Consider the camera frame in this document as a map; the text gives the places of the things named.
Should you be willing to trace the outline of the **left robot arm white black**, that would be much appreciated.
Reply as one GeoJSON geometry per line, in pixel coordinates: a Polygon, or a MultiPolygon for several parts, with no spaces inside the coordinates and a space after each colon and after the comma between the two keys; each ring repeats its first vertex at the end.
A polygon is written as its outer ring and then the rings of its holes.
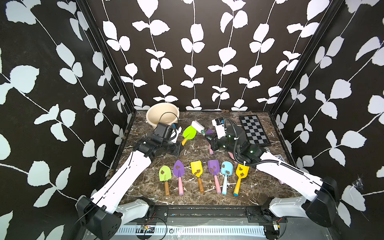
{"type": "Polygon", "coordinates": [[[125,163],[99,191],[78,200],[78,223],[98,239],[109,240],[121,225],[145,217],[150,208],[146,201],[138,199],[124,205],[120,201],[156,157],[180,155],[183,146],[177,138],[181,131],[178,123],[158,123],[152,134],[136,143],[125,163]]]}

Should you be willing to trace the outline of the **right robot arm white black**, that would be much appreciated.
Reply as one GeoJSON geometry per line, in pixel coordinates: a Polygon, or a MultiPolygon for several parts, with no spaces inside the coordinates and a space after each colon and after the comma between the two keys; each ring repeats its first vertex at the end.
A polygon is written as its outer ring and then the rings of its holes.
{"type": "Polygon", "coordinates": [[[231,153],[238,164],[238,181],[234,195],[238,196],[241,180],[246,177],[251,167],[269,174],[300,193],[300,197],[279,199],[267,202],[267,210],[277,218],[308,218],[314,223],[329,228],[337,215],[340,195],[336,180],[331,177],[320,178],[304,172],[247,139],[245,130],[231,119],[213,120],[215,131],[200,133],[209,142],[213,151],[222,149],[231,153]]]}

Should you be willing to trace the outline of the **green white scrub brush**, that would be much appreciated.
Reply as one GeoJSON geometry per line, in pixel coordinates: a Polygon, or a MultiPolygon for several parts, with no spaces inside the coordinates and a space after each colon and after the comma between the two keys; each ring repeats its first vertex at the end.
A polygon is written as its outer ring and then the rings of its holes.
{"type": "Polygon", "coordinates": [[[192,126],[198,133],[202,134],[203,136],[206,135],[205,127],[204,127],[203,125],[201,125],[199,122],[197,122],[197,121],[192,121],[191,126],[192,126]]]}

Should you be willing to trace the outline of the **lime square trowel wooden handle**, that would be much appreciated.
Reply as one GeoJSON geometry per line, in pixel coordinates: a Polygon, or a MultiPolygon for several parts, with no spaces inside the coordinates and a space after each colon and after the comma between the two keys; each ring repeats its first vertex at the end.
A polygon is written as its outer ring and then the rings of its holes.
{"type": "Polygon", "coordinates": [[[171,169],[168,166],[162,166],[159,170],[159,179],[161,182],[164,182],[166,197],[170,196],[169,180],[171,178],[172,178],[171,169]]]}

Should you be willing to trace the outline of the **lime pointed trowel yellow handle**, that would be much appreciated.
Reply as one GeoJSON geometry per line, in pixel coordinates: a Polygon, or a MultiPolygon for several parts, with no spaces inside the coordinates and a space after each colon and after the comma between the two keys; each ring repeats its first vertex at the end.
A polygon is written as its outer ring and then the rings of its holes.
{"type": "Polygon", "coordinates": [[[197,134],[197,130],[192,127],[192,126],[189,126],[187,127],[184,132],[183,132],[183,141],[182,141],[182,145],[184,146],[186,144],[186,142],[188,140],[192,140],[197,134]]]}

